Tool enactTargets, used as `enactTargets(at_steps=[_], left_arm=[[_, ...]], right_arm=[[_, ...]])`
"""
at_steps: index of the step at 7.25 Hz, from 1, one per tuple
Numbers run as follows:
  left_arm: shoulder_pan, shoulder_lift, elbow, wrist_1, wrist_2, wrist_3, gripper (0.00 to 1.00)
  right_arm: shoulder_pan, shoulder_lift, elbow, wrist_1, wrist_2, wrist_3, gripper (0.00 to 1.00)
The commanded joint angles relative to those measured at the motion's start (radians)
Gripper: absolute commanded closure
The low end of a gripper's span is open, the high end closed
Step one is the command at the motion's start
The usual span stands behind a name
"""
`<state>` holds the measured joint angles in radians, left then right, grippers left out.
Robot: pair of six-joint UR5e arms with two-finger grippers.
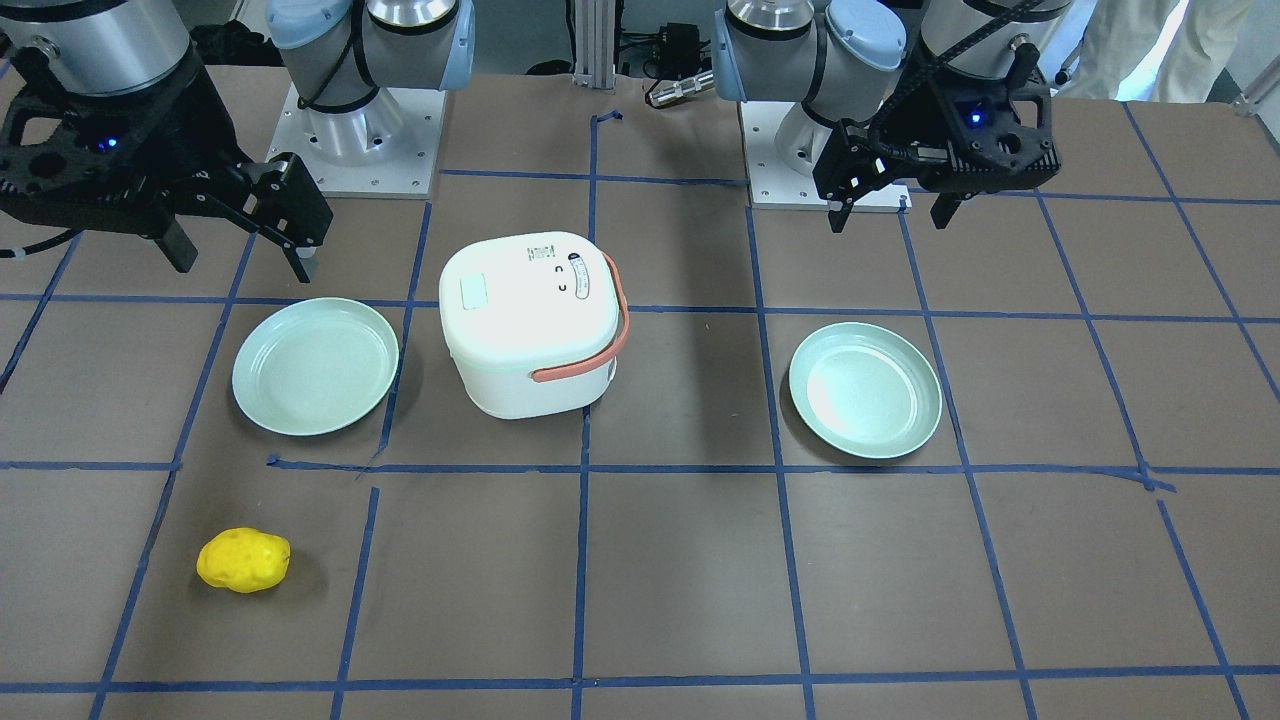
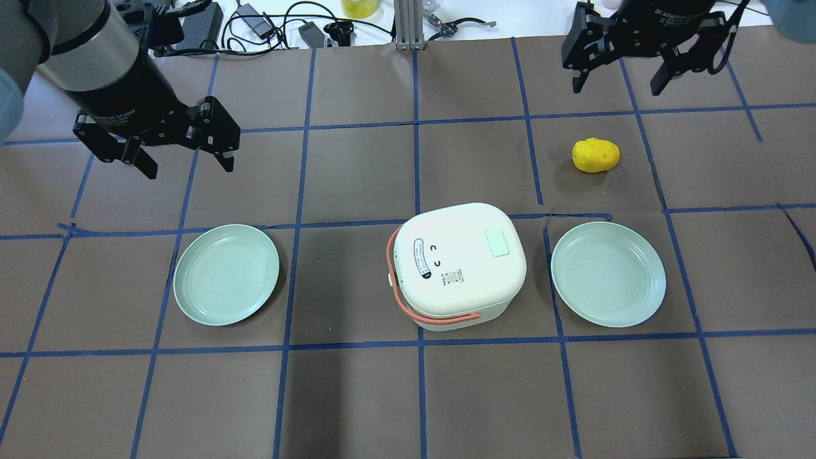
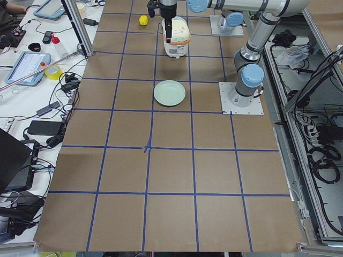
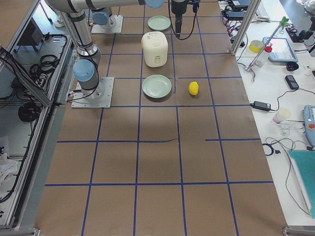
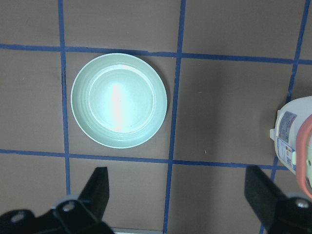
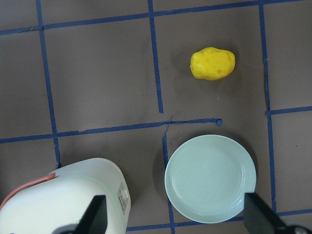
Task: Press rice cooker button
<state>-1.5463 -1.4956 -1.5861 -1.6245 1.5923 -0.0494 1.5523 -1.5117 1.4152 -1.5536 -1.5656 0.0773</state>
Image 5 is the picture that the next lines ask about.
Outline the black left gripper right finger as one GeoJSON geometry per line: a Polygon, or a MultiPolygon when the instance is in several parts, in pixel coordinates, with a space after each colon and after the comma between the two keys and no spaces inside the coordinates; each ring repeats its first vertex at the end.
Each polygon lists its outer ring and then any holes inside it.
{"type": "Polygon", "coordinates": [[[310,234],[312,203],[299,196],[286,196],[258,167],[245,172],[244,195],[269,234],[310,234]]]}

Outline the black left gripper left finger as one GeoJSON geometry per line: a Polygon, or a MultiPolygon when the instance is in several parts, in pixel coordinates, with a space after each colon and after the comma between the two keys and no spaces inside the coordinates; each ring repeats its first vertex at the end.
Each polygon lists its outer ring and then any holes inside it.
{"type": "Polygon", "coordinates": [[[111,234],[102,221],[109,200],[107,167],[97,167],[78,198],[65,200],[54,209],[64,234],[111,234]]]}

